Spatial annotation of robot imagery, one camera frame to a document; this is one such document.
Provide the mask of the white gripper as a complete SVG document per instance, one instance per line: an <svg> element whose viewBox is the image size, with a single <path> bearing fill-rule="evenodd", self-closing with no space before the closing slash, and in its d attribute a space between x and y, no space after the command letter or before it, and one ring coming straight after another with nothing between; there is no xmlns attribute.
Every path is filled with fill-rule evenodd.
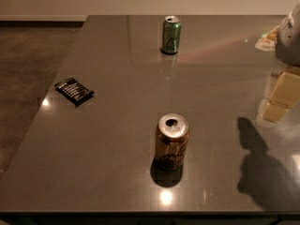
<svg viewBox="0 0 300 225"><path fill-rule="evenodd" d="M297 3L279 26L263 34L255 48L272 52L278 60L300 66L300 3ZM260 105L261 119L276 123L300 101L300 68L289 67L272 73Z"/></svg>

